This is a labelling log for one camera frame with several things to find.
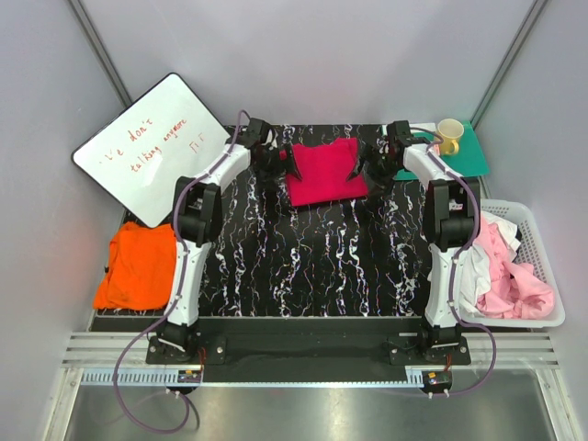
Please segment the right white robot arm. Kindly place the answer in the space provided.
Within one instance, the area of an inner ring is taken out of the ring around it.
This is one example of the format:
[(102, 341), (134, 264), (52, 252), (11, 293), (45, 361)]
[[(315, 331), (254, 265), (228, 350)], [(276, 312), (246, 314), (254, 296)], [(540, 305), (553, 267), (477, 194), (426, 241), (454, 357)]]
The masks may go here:
[(347, 180), (367, 175), (377, 189), (390, 189), (399, 171), (413, 173), (425, 188), (423, 232), (432, 256), (430, 294), (421, 328), (408, 353), (428, 364), (467, 351), (458, 313), (464, 262), (480, 232), (480, 188), (447, 165), (435, 151), (443, 139), (407, 120), (386, 127), (385, 144), (359, 149)]

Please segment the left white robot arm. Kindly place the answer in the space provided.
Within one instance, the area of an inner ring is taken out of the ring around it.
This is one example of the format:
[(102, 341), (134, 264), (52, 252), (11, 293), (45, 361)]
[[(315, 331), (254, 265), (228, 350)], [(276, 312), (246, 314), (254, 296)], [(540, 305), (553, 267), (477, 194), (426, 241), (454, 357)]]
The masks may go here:
[(270, 123), (250, 119), (246, 127), (235, 128), (205, 171), (176, 181), (172, 211), (175, 274), (165, 321), (156, 328), (156, 338), (157, 351), (177, 363), (189, 363), (203, 353), (198, 347), (198, 301), (206, 260), (223, 226), (221, 197), (248, 168), (262, 181), (286, 174), (301, 179), (292, 147), (278, 143), (277, 131)]

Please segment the magenta t shirt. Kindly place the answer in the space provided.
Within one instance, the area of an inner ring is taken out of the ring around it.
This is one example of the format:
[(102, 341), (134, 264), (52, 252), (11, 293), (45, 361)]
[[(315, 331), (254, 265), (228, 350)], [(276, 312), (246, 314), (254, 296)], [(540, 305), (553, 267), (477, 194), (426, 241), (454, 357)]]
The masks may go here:
[(294, 144), (292, 152), (301, 175), (301, 180), (286, 175), (293, 207), (362, 198), (368, 194), (368, 185), (361, 175), (347, 179), (356, 165), (357, 138), (339, 138), (314, 147)]

